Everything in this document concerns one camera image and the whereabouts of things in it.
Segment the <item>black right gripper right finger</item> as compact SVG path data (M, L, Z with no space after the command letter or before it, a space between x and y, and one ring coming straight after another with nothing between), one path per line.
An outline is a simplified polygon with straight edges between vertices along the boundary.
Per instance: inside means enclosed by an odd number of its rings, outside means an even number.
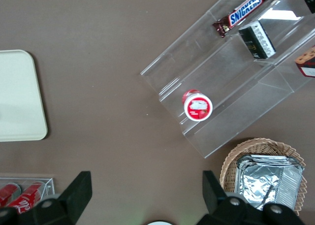
M208 210L199 225L303 225L285 205L268 203L257 210L242 199L227 196L212 171L203 171L202 194Z

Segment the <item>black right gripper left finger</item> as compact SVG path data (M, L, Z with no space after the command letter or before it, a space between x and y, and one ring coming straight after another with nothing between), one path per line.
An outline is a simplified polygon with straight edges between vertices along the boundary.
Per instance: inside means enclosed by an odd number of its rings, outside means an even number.
M90 171L82 171L58 198L39 202L28 212L18 214L16 208L1 208L2 225L74 225L93 195Z

